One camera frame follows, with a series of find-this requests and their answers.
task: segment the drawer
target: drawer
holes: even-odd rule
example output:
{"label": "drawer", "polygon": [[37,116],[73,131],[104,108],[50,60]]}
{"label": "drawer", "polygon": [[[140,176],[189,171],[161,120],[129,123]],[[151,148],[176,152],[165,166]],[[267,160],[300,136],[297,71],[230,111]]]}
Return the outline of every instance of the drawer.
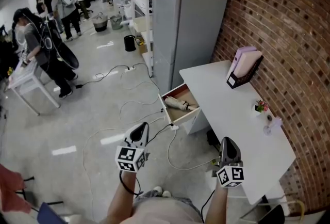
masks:
{"label": "drawer", "polygon": [[173,123],[176,126],[179,126],[180,124],[196,117],[196,115],[198,114],[200,108],[198,107],[197,109],[190,111],[183,111],[180,109],[176,109],[176,108],[171,108],[171,107],[167,107],[165,104],[165,99],[166,97],[173,97],[176,98],[178,100],[181,101],[187,101],[189,104],[191,105],[198,105],[196,102],[196,99],[194,98],[194,96],[192,95],[192,93],[190,92],[188,86],[186,84],[182,84],[176,88],[174,88],[173,90],[167,92],[166,94],[158,95],[159,99],[163,105],[163,109],[166,113],[166,117],[168,119],[169,123]]}

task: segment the white desk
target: white desk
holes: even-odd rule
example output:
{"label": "white desk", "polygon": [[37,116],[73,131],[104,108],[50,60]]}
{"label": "white desk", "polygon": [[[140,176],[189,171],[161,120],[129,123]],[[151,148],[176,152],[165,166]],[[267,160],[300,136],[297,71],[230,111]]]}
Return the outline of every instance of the white desk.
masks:
{"label": "white desk", "polygon": [[39,116],[40,113],[37,112],[31,104],[22,97],[22,95],[38,87],[55,107],[60,107],[60,104],[55,101],[55,99],[39,80],[41,73],[42,69],[38,66],[35,59],[33,59],[26,67],[22,67],[22,61],[20,60],[15,71],[11,75],[9,82],[9,88],[12,89],[13,92],[24,102],[24,104],[27,105],[37,116]]}
{"label": "white desk", "polygon": [[263,127],[269,123],[267,116],[252,116],[253,104],[261,99],[252,85],[231,89],[226,83],[230,64],[215,62],[181,70],[180,74],[219,141],[227,136],[240,148],[245,178],[242,187],[249,203],[254,204],[278,183],[295,154],[281,128],[266,136]]}

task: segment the gray refrigerator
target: gray refrigerator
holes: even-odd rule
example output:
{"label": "gray refrigerator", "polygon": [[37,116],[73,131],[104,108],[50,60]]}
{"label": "gray refrigerator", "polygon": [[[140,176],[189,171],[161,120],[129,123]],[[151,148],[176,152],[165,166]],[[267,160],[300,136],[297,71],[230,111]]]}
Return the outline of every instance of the gray refrigerator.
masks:
{"label": "gray refrigerator", "polygon": [[153,0],[153,77],[160,92],[183,83],[181,69],[210,62],[227,0]]}

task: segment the brick wall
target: brick wall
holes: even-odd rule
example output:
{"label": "brick wall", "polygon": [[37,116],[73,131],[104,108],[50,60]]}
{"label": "brick wall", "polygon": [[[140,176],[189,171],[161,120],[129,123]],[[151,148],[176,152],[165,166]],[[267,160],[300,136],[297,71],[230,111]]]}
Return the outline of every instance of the brick wall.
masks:
{"label": "brick wall", "polygon": [[283,119],[296,161],[280,183],[308,212],[330,205],[329,12],[330,0],[228,0],[212,57],[232,60],[243,46],[262,51],[251,83]]}

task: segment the sneaker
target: sneaker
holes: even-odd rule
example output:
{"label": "sneaker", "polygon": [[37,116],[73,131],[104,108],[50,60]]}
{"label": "sneaker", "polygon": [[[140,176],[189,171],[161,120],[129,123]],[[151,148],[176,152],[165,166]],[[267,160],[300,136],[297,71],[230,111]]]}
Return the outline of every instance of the sneaker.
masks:
{"label": "sneaker", "polygon": [[162,197],[172,197],[172,194],[170,191],[165,190],[161,196]]}
{"label": "sneaker", "polygon": [[153,190],[156,190],[156,191],[159,192],[160,194],[163,193],[163,188],[161,188],[160,186],[156,186],[156,187],[154,187]]}
{"label": "sneaker", "polygon": [[60,98],[60,99],[64,99],[64,98],[66,98],[67,96],[69,96],[69,95],[71,95],[72,94],[72,90],[70,91],[70,93],[68,93],[68,94],[60,94],[58,97]]}

